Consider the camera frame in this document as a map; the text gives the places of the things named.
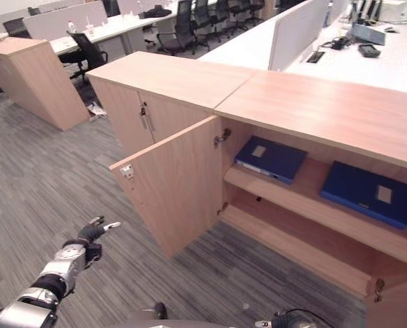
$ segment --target striped carpet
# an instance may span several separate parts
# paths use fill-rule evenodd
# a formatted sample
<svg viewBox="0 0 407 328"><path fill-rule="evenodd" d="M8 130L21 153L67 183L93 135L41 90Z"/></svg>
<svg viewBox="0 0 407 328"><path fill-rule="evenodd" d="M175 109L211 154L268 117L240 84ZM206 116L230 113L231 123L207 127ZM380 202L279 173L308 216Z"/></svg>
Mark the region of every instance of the striped carpet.
<svg viewBox="0 0 407 328"><path fill-rule="evenodd" d="M102 213L123 225L102 238L102 260L79 276L57 327L108 327L156 301L172 318L227 327L290 308L363 326L360 300L227 225L164 258L107 168L121 158L107 119L62 133L0 94L0 307Z"/></svg>

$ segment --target desk partition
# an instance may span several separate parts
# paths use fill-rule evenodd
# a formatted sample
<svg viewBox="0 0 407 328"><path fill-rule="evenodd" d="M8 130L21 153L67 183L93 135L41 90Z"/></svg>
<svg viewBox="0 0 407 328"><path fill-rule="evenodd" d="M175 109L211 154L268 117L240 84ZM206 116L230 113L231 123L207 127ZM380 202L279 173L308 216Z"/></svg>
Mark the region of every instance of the desk partition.
<svg viewBox="0 0 407 328"><path fill-rule="evenodd" d="M41 14L46 12L52 12L53 10L63 9L66 7L72 7L74 5L81 5L83 0L60 0L51 3L44 3L43 5L39 5L38 8Z"/></svg>
<svg viewBox="0 0 407 328"><path fill-rule="evenodd" d="M81 5L27 17L23 22L33 39L48 41L67 36L68 21L72 21L79 31L86 29L87 20L90 24L100 26L107 23L107 15L102 1L94 1Z"/></svg>

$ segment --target black bag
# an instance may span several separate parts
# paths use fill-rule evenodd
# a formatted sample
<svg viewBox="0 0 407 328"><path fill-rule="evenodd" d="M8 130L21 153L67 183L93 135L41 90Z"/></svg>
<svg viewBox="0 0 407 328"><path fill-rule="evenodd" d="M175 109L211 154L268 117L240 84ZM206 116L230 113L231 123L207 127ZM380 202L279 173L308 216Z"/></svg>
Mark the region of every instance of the black bag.
<svg viewBox="0 0 407 328"><path fill-rule="evenodd" d="M142 12L138 16L140 18L157 18L157 17L165 17L171 14L171 10L163 9L161 5L155 5L153 9L149 11Z"/></svg>

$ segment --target cabinet shelf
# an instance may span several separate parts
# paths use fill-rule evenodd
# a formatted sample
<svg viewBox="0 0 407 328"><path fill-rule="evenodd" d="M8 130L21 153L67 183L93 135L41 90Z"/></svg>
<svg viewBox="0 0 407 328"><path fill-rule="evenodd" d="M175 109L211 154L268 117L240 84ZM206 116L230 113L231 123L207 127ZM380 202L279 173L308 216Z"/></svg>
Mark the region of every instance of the cabinet shelf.
<svg viewBox="0 0 407 328"><path fill-rule="evenodd" d="M223 212L223 221L353 295L367 295L379 251L256 198L240 191Z"/></svg>
<svg viewBox="0 0 407 328"><path fill-rule="evenodd" d="M407 229L397 230L320 197L329 169L307 159L294 183L287 185L234 165L224 181L407 263Z"/></svg>

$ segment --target cabinet door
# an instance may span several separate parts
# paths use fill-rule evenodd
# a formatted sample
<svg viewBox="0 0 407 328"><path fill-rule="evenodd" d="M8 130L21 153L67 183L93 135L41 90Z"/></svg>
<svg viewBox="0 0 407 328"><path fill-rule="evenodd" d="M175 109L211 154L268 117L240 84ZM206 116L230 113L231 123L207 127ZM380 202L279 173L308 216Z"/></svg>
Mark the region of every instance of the cabinet door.
<svg viewBox="0 0 407 328"><path fill-rule="evenodd" d="M381 302L370 296L366 303L366 328L407 328L407 282L385 289Z"/></svg>
<svg viewBox="0 0 407 328"><path fill-rule="evenodd" d="M378 256L366 298L366 328L407 327L407 264L390 256ZM376 280L384 281L380 302L375 302Z"/></svg>
<svg viewBox="0 0 407 328"><path fill-rule="evenodd" d="M183 104L147 92L140 92L140 97L146 103L146 118L155 142L211 116L208 111L196 105Z"/></svg>
<svg viewBox="0 0 407 328"><path fill-rule="evenodd" d="M141 102L135 90L90 77L95 93L107 112L125 154L135 154L154 144Z"/></svg>
<svg viewBox="0 0 407 328"><path fill-rule="evenodd" d="M222 206L221 118L211 116L110 167L165 255L218 220ZM132 178L121 169L131 165Z"/></svg>

